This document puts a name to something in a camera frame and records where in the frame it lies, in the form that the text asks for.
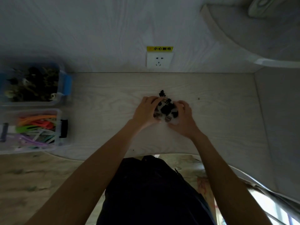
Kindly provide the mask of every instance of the person's left hand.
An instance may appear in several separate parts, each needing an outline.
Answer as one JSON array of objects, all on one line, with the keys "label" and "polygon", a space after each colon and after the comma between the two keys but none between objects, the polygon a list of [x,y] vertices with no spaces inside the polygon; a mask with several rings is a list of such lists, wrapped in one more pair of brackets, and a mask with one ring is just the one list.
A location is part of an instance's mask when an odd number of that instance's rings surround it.
[{"label": "person's left hand", "polygon": [[140,130],[154,123],[161,122],[160,119],[153,117],[156,106],[164,99],[164,97],[150,96],[144,97],[134,112],[132,121]]}]

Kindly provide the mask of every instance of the person's right hand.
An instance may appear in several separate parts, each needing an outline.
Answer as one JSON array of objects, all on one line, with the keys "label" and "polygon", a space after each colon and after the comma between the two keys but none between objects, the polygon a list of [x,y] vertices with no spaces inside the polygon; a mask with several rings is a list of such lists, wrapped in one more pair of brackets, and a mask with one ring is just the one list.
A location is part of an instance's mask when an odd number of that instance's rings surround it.
[{"label": "person's right hand", "polygon": [[179,124],[174,125],[168,123],[168,126],[189,139],[192,139],[197,134],[201,133],[193,119],[192,109],[189,104],[182,100],[174,102],[174,104],[178,109]]}]

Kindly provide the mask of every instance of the forearm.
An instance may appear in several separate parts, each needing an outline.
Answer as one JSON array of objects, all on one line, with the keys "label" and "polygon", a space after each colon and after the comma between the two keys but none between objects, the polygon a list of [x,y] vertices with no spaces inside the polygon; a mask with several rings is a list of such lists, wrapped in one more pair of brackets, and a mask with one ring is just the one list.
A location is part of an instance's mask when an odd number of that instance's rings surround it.
[{"label": "forearm", "polygon": [[129,121],[74,171],[26,225],[85,224],[138,132],[139,127]]},{"label": "forearm", "polygon": [[268,217],[251,196],[227,163],[203,133],[193,139],[204,164],[218,207],[228,225],[271,224]]}]

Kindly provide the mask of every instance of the yellow warning label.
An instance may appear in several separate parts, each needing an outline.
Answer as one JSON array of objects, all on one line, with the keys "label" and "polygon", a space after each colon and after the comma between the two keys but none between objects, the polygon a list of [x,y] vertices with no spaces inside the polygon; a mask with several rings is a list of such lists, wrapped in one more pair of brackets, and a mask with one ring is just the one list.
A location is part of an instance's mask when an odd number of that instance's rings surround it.
[{"label": "yellow warning label", "polygon": [[148,46],[148,52],[172,52],[172,46]]}]

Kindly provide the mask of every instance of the wood grain wall panel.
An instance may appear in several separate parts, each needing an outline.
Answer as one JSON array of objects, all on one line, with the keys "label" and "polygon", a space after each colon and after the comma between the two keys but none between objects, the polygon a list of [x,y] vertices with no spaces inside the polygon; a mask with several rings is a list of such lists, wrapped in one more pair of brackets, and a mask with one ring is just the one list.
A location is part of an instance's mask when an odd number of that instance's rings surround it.
[{"label": "wood grain wall panel", "polygon": [[255,72],[218,43],[200,16],[203,3],[249,0],[0,0],[0,59],[46,56],[69,72],[152,72],[146,47],[174,46],[170,69]]},{"label": "wood grain wall panel", "polygon": [[255,79],[276,185],[300,202],[300,71],[263,68]]},{"label": "wood grain wall panel", "polygon": [[[87,159],[132,118],[143,96],[165,90],[186,100],[200,129],[231,165],[276,189],[253,74],[75,74],[69,106],[71,146],[53,153]],[[192,142],[165,122],[143,130],[126,157],[164,153],[198,155]]]}]

